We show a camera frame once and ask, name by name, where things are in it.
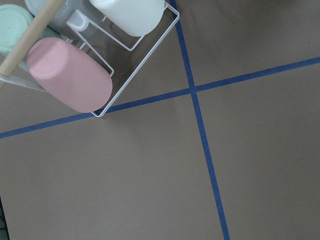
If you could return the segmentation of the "white cup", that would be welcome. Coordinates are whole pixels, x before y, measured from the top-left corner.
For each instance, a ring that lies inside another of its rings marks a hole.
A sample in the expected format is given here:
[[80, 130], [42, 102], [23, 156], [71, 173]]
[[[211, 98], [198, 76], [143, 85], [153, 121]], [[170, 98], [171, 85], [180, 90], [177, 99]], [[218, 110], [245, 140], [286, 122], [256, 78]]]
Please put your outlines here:
[[121, 30], [133, 37], [152, 32], [160, 23], [164, 0], [91, 0], [90, 3]]

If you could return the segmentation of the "grey blue cup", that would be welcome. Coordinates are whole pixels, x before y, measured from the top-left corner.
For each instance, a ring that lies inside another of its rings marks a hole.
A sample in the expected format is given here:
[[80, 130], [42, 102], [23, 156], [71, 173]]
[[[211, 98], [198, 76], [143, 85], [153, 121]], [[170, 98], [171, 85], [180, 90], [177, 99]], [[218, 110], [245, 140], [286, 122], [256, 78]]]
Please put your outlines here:
[[[47, 0], [25, 0], [24, 2], [32, 15], [37, 16]], [[79, 41], [80, 38], [67, 25], [67, 21], [75, 12], [75, 10], [82, 12], [97, 25], [100, 25], [105, 17], [90, 3], [89, 0], [65, 0], [64, 4], [51, 19], [48, 26], [69, 39]], [[96, 32], [96, 30], [97, 28], [89, 23], [88, 27], [84, 31], [81, 31], [80, 34], [87, 39], [90, 38]]]

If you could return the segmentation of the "pink cup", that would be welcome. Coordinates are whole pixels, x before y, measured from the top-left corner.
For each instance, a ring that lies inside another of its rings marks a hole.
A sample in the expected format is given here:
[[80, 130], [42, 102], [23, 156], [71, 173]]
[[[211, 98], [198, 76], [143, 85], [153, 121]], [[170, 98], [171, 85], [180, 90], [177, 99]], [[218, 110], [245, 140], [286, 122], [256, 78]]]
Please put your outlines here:
[[94, 112], [109, 100], [109, 73], [85, 52], [56, 37], [35, 43], [27, 55], [31, 76], [53, 97], [80, 113]]

